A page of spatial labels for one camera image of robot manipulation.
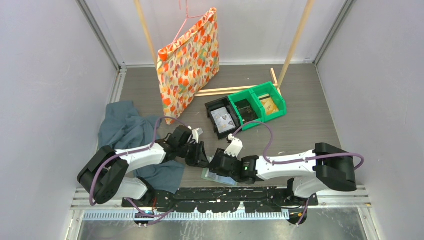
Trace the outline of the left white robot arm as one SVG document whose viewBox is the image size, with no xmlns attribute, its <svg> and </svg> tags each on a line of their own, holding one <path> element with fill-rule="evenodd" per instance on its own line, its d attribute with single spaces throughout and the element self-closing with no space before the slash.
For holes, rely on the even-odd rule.
<svg viewBox="0 0 424 240">
<path fill-rule="evenodd" d="M 148 207 L 155 198 L 154 187 L 145 177 L 129 178 L 126 175 L 143 167 L 163 167 L 176 158 L 184 159 L 192 167 L 207 168 L 209 160 L 204 142 L 199 140 L 202 133 L 201 128 L 180 125 L 152 146 L 124 150 L 103 146 L 79 172 L 77 181 L 89 193 L 91 205 L 121 198 Z"/>
</svg>

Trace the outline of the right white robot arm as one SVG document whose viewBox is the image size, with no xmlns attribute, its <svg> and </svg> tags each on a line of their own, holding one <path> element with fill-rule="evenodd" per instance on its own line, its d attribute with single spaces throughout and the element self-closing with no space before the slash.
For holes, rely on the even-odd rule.
<svg viewBox="0 0 424 240">
<path fill-rule="evenodd" d="M 316 143 L 306 152 L 285 156 L 247 156 L 241 160 L 218 149 L 208 168 L 237 183 L 253 185 L 256 182 L 290 177 L 285 198 L 291 205 L 319 191 L 357 190 L 354 157 L 359 154 L 344 151 L 327 143 Z"/>
</svg>

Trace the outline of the green card holder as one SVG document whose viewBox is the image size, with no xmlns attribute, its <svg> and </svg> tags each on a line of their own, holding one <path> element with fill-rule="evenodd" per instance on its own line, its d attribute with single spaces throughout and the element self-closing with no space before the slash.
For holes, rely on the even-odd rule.
<svg viewBox="0 0 424 240">
<path fill-rule="evenodd" d="M 210 172 L 210 170 L 207 168 L 203 169 L 201 178 L 204 180 L 208 180 L 208 181 L 219 183 L 219 184 L 224 184 L 231 187 L 237 186 L 237 182 L 233 180 L 231 177 L 217 175 L 216 173 Z"/>
</svg>

